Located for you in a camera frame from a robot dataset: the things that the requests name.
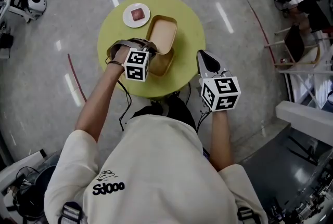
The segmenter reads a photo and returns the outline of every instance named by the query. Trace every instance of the seated person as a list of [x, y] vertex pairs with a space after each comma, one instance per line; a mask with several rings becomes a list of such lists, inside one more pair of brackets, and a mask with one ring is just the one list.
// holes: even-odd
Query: seated person
[[310, 28], [316, 31], [333, 26], [332, 7], [332, 0], [303, 0], [299, 4], [291, 5], [289, 12], [293, 16], [303, 12], [309, 14], [308, 18], [300, 22], [299, 28], [302, 31]]

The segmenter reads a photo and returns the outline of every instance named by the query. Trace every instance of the white t-shirt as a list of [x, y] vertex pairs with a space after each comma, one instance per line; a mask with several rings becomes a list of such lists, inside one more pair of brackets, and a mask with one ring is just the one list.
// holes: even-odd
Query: white t-shirt
[[164, 116], [131, 119], [99, 170], [95, 140], [68, 137], [45, 193], [45, 214], [56, 224], [65, 202], [83, 208], [88, 223], [239, 223], [238, 207], [267, 216], [240, 165], [217, 172], [189, 125]]

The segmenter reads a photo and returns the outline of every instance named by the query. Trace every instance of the person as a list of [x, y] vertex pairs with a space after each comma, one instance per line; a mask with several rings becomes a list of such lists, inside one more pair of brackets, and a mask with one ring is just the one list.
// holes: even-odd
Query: person
[[[114, 61], [123, 64], [128, 52], [122, 46]], [[107, 65], [65, 143], [45, 193], [48, 222], [58, 223], [64, 204], [76, 202], [85, 223], [240, 223], [240, 207], [267, 223], [244, 168], [234, 163], [227, 113], [213, 113], [208, 160], [190, 111], [175, 94], [167, 99], [168, 116], [158, 103], [135, 113], [98, 168], [98, 138], [123, 71]]]
[[306, 31], [311, 28], [312, 31], [317, 31], [333, 25], [332, 7], [332, 0], [303, 0], [291, 5], [288, 11], [294, 17], [303, 12], [309, 14], [299, 23], [299, 29]]

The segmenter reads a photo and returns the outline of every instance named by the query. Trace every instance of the black shorts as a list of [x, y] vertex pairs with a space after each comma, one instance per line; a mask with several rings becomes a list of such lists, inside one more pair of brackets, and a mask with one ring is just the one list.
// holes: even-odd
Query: black shorts
[[310, 27], [313, 31], [330, 27], [329, 21], [323, 14], [316, 0], [303, 0], [297, 5], [297, 10], [308, 15]]

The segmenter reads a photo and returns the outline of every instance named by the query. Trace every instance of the cardboard food container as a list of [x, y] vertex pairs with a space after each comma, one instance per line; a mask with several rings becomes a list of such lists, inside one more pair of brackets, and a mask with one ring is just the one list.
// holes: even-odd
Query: cardboard food container
[[177, 21], [171, 17], [156, 15], [151, 20], [146, 39], [156, 45], [158, 53], [150, 62], [150, 73], [161, 77], [167, 72], [174, 56], [172, 44], [176, 32]]

